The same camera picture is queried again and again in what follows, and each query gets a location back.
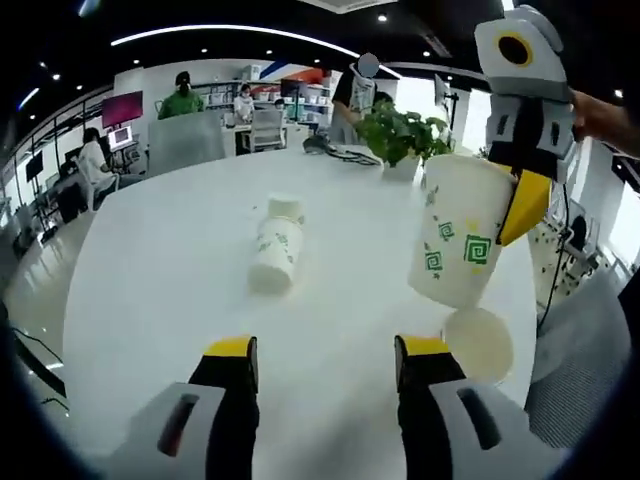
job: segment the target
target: white paper cup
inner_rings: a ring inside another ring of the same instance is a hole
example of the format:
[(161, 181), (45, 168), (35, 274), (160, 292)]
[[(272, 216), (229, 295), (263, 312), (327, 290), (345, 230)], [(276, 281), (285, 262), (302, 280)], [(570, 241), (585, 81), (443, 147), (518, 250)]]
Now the white paper cup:
[(498, 316), (483, 308), (457, 310), (445, 323), (442, 341), (467, 378), (500, 384), (513, 365), (513, 344)]
[(304, 224), (302, 202), (293, 195), (272, 193), (269, 195), (268, 215), (270, 218), (288, 218), (292, 222)]
[(249, 286), (260, 293), (283, 293), (293, 283), (302, 247), (300, 225), (287, 218), (267, 218), (258, 230), (256, 258), (249, 269)]
[(425, 175), (409, 285), (450, 307), (473, 307), (498, 261), (495, 240), (516, 181), (487, 160), (453, 154), (427, 160)]

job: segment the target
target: black cable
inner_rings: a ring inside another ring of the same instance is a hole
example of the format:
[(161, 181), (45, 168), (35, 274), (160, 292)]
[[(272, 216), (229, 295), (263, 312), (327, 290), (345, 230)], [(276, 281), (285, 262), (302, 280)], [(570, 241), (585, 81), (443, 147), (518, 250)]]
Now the black cable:
[(547, 306), (544, 309), (544, 314), (538, 323), (538, 332), (542, 329), (542, 325), (547, 318), (549, 308), (551, 307), (551, 300), (553, 299), (553, 293), (556, 289), (556, 282), (558, 281), (558, 273), (560, 272), (560, 264), (562, 263), (562, 254), (564, 253), (564, 244), (567, 241), (567, 232), (569, 231), (569, 198), (567, 196), (567, 186), (562, 185), (562, 195), (564, 197), (564, 207), (566, 210), (564, 231), (560, 233), (560, 252), (558, 253), (558, 264), (556, 265), (556, 273), (553, 275), (553, 283), (551, 284), (551, 291), (549, 292), (549, 300)]
[(46, 405), (47, 403), (51, 403), (51, 402), (56, 402), (57, 404), (59, 404), (62, 408), (64, 408), (67, 412), (69, 411), (69, 407), (67, 407), (64, 403), (62, 403), (60, 400), (58, 400), (57, 398), (45, 398), (43, 401), (40, 402), (40, 405)]
[(24, 336), (25, 336), (26, 338), (28, 338), (29, 340), (33, 340), (34, 342), (38, 342), (38, 343), (39, 343), (40, 345), (42, 345), (42, 346), (43, 346), (43, 347), (44, 347), (44, 348), (45, 348), (45, 349), (46, 349), (46, 350), (47, 350), (51, 355), (53, 355), (54, 357), (56, 357), (60, 363), (64, 363), (64, 362), (62, 361), (62, 359), (61, 359), (58, 355), (56, 355), (56, 353), (55, 353), (53, 350), (51, 350), (49, 347), (47, 347), (47, 345), (46, 345), (42, 340), (40, 340), (39, 338), (32, 337), (31, 335), (28, 335), (28, 334), (24, 333), (22, 330), (20, 330), (19, 328), (16, 328), (16, 327), (11, 327), (11, 330), (13, 330), (14, 332), (17, 332), (17, 333), (19, 333), (19, 334), (21, 334), (21, 335), (24, 335)]

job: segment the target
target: white round table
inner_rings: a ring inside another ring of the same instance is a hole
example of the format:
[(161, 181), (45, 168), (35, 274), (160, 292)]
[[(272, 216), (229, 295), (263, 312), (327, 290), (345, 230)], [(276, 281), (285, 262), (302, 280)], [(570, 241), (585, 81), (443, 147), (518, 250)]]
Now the white round table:
[[(288, 149), (210, 162), (107, 198), (71, 282), (65, 383), (76, 445), (107, 455), (131, 417), (204, 349), (258, 337), (254, 475), (403, 479), (393, 338), (438, 335), (452, 309), (407, 284), (424, 194), (380, 167)], [(247, 288), (270, 192), (307, 223), (293, 288)], [(524, 405), (536, 338), (529, 245), (504, 249), (480, 306), (507, 321), (515, 363), (500, 390)]]

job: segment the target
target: ceiling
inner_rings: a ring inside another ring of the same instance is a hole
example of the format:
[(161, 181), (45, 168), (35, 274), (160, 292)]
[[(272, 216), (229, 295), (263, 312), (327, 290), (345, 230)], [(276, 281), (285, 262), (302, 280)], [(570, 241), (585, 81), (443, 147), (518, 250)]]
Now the ceiling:
[[(118, 38), (147, 30), (194, 24), (236, 24), (268, 27), (321, 39), (349, 50), (374, 53), (382, 62), (404, 61), (446, 65), (479, 71), (473, 31), (477, 23), (502, 15), (501, 0), (400, 0), (337, 15), (296, 0), (269, 0), (236, 4), (211, 0), (180, 2), (88, 0), (84, 16), (82, 0), (16, 2), (16, 13), (5, 22), (0, 36), (10, 72), (0, 97), (0, 125), (4, 126), (6, 153), (16, 139), (28, 134), (40, 121), (79, 97), (103, 86), (121, 71), (133, 68), (133, 60), (149, 67), (198, 58), (273, 58), (341, 70), (351, 57), (335, 50), (287, 37), (264, 33), (207, 30), (148, 37), (111, 47)], [(624, 15), (622, 0), (529, 0), (556, 25), (565, 42), (563, 62), (570, 85), (614, 101), (613, 91), (633, 78), (624, 61), (635, 25)], [(615, 8), (620, 5), (623, 10)], [(387, 15), (387, 22), (377, 20)], [(273, 54), (266, 55), (266, 50)], [(431, 56), (425, 58), (424, 51)], [(42, 68), (39, 62), (45, 62)], [(61, 75), (54, 81), (53, 73)], [(425, 71), (401, 71), (425, 76)], [(33, 89), (35, 95), (20, 112), (16, 106)], [(625, 90), (625, 99), (629, 97)]]

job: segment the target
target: person in green shirt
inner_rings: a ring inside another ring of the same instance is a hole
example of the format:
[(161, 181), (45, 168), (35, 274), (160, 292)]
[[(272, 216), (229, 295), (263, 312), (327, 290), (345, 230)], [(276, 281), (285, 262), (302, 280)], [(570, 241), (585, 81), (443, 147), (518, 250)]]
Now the person in green shirt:
[(204, 102), (200, 95), (191, 90), (191, 77), (189, 72), (180, 72), (176, 76), (176, 91), (164, 99), (158, 120), (187, 115), (189, 113), (202, 112)]

